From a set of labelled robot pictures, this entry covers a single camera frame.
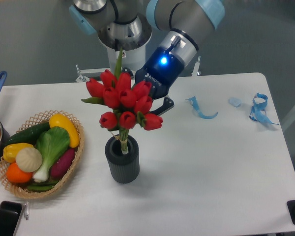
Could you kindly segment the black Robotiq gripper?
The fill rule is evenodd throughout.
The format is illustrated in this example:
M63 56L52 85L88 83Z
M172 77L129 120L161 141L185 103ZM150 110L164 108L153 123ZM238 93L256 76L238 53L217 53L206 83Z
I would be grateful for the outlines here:
M164 97L163 104L151 111L152 114L157 116L161 116L175 106L174 101L166 96L170 87L184 69L184 62L175 55L175 49L174 46L168 49L158 47L144 66L137 70L135 74L135 83L151 82L150 95L152 98Z

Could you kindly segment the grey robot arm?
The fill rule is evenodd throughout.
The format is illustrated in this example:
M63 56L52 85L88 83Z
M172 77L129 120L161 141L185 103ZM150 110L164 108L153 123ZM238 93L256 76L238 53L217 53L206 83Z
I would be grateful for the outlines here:
M154 113L174 106L169 89L225 16L220 0L75 0L69 12L85 34L98 35L109 65L135 73L135 83L152 83L152 99L163 99Z

